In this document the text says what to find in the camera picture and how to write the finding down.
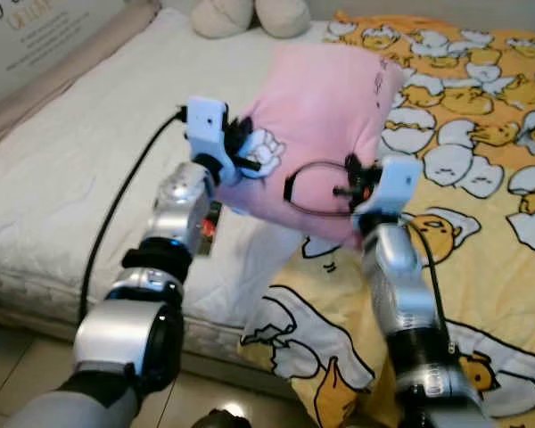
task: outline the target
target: tile floor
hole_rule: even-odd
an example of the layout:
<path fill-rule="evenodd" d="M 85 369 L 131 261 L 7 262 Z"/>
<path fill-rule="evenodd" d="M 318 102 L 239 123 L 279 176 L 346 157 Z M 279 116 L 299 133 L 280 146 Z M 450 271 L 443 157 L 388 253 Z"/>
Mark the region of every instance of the tile floor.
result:
<path fill-rule="evenodd" d="M 0 327 L 0 427 L 7 416 L 70 373 L 71 346 L 32 333 Z M 133 428 L 189 428 L 214 407 L 238 406 L 253 428 L 312 428 L 297 402 L 182 373 L 174 386 L 144 403 Z"/>

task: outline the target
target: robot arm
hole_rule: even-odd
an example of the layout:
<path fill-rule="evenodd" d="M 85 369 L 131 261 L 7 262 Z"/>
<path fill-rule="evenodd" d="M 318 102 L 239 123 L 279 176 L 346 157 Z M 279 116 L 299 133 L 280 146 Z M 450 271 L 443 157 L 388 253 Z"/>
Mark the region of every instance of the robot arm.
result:
<path fill-rule="evenodd" d="M 369 278 L 373 310 L 387 342 L 396 374 L 396 395 L 404 409 L 405 428 L 493 426 L 478 395 L 458 363 L 432 291 L 422 278 L 422 261 L 400 214 L 412 198 L 422 164 L 387 157 L 376 168 L 361 169 L 356 194 L 371 186 L 370 197 L 353 213 L 353 224 L 365 237 L 363 272 Z"/>

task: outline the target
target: yellow bedsheet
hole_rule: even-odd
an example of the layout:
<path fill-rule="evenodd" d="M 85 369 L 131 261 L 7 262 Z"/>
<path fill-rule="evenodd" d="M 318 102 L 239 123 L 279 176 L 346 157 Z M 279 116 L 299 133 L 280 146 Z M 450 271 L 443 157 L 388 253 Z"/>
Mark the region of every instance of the yellow bedsheet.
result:
<path fill-rule="evenodd" d="M 432 247 L 460 362 L 499 426 L 535 428 L 535 34 L 338 12 L 325 39 L 405 68 L 380 154 L 423 161 L 406 217 Z M 289 379 L 322 427 L 356 404 L 396 426 L 359 255 L 308 237 L 273 284 L 241 355 Z"/>

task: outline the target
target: white stuffed toy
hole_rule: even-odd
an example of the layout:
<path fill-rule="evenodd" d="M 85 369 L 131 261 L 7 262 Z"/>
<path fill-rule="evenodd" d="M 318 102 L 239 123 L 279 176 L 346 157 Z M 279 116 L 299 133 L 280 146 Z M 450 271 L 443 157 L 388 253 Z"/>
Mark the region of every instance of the white stuffed toy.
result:
<path fill-rule="evenodd" d="M 202 0 L 191 16 L 194 31 L 209 38 L 229 37 L 251 25 L 255 10 L 273 37 L 295 37 L 309 28 L 305 0 Z"/>

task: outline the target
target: mattress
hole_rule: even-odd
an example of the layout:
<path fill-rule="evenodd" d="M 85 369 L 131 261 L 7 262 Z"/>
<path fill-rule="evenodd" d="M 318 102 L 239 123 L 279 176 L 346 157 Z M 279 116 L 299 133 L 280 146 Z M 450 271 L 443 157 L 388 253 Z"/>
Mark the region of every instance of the mattress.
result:
<path fill-rule="evenodd" d="M 292 42 L 319 41 L 324 32 L 325 23 L 316 22 Z M 242 111 L 281 43 L 261 29 L 206 40 L 184 15 L 163 9 L 143 33 L 6 137 L 0 143 L 0 308 L 50 324 L 74 323 L 95 234 L 151 134 L 191 95 Z M 97 257 L 91 303 L 107 293 L 121 257 L 138 244 L 158 183 L 188 159 L 182 135 L 180 126 L 166 132 L 129 187 Z M 301 238 L 223 210 L 211 255 L 193 263 L 185 284 L 193 348 L 219 343 L 215 355 L 222 349 L 235 356 L 251 303 Z"/>

